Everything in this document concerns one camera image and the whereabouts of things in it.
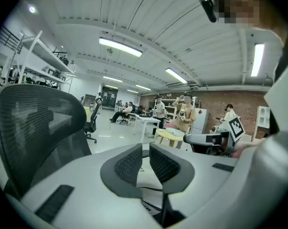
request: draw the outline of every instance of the brick wall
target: brick wall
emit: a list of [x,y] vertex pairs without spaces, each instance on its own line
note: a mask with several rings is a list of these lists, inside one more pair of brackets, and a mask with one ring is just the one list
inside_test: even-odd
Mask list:
[[[172,99],[177,98],[182,93],[171,93]],[[191,93],[201,100],[200,108],[207,109],[209,112],[208,122],[205,133],[214,125],[219,125],[216,117],[224,117],[225,107],[232,104],[234,111],[241,117],[241,122],[245,128],[245,132],[251,136],[254,134],[256,124],[256,114],[258,106],[268,106],[264,100],[265,93],[250,91],[197,91]],[[149,101],[153,101],[155,95],[141,96],[140,105],[148,107]],[[259,128],[257,130],[257,138],[262,138],[267,129]]]

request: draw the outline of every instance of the storage rack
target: storage rack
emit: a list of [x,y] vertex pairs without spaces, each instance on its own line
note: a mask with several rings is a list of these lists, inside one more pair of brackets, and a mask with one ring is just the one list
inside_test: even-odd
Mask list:
[[[43,60],[46,63],[46,65],[49,65],[61,72],[74,73],[59,58],[57,58],[57,56],[54,55],[53,52],[40,40],[41,34],[42,34],[42,31],[40,31],[36,36],[24,37],[23,35],[19,42],[19,44],[23,45],[23,47],[28,50],[28,53],[25,56],[23,65],[21,65],[20,67],[17,67],[17,69],[20,70],[20,77],[19,77],[18,83],[22,83],[22,78],[23,78],[24,73],[30,73],[32,75],[44,78],[52,82],[69,84],[66,81],[63,81],[49,73],[46,73],[42,70],[35,69],[34,67],[31,67],[28,64],[29,57],[31,53],[33,53],[37,57],[39,57],[41,60]],[[12,65],[15,54],[16,52],[14,52],[11,62],[8,65],[8,72]]]

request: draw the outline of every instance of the man sitting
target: man sitting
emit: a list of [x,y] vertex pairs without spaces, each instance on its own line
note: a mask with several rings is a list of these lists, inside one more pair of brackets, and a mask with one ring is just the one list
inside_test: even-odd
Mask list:
[[133,107],[132,107],[132,106],[133,106],[133,103],[132,103],[132,102],[129,102],[128,108],[124,109],[124,110],[121,111],[121,112],[116,112],[116,113],[113,115],[112,119],[110,119],[111,123],[115,123],[116,120],[117,120],[117,118],[120,117],[120,116],[122,116],[122,117],[124,117],[124,118],[127,118],[128,114],[133,110]]

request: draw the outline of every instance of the black mesh chair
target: black mesh chair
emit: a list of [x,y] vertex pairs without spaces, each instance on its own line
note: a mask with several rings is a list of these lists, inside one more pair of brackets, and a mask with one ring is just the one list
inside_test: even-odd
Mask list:
[[86,138],[90,139],[90,140],[95,140],[94,143],[97,143],[97,140],[95,138],[92,138],[90,133],[93,133],[94,131],[96,131],[96,118],[97,118],[97,112],[98,112],[98,109],[100,106],[101,106],[101,104],[96,105],[94,112],[91,115],[91,121],[86,122],[85,126],[83,128]]
[[0,90],[0,156],[5,192],[20,199],[65,164],[90,155],[83,133],[86,114],[72,95],[28,84]]

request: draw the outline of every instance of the fluorescent light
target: fluorescent light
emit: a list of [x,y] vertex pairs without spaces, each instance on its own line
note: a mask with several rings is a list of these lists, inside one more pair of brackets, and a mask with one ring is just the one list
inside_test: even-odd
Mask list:
[[167,68],[166,72],[171,74],[173,77],[177,78],[180,82],[186,84],[187,81],[180,77],[176,72],[174,72],[171,68]]
[[254,62],[253,62],[253,69],[251,76],[257,76],[260,65],[262,63],[263,55],[264,55],[264,44],[256,44],[255,45],[255,55],[254,55]]
[[137,50],[133,47],[130,47],[128,45],[125,45],[125,44],[122,44],[120,42],[116,42],[114,40],[110,40],[110,39],[107,39],[107,38],[104,38],[104,37],[99,37],[99,43],[102,44],[102,45],[105,45],[105,46],[109,46],[109,47],[112,47],[112,48],[116,48],[116,49],[119,49],[119,50],[122,50],[122,51],[125,51],[125,52],[128,52],[128,53],[131,53],[137,57],[140,57],[142,55],[142,51],[140,50]]
[[30,11],[30,13],[35,13],[35,7],[34,6],[30,6],[29,7],[29,11]]
[[109,80],[112,80],[112,81],[123,82],[123,81],[121,81],[121,80],[114,79],[114,78],[107,77],[107,76],[104,76],[104,78],[109,79]]
[[138,94],[138,92],[135,92],[135,91],[132,91],[132,90],[127,90],[127,91]]
[[146,90],[148,90],[148,91],[151,91],[151,89],[149,89],[149,88],[147,88],[147,87],[144,87],[144,86],[140,86],[140,85],[135,85],[135,86],[140,87],[140,88],[143,88],[143,89],[146,89]]
[[115,87],[115,86],[109,86],[109,85],[106,85],[106,86],[110,88],[118,89],[118,87]]

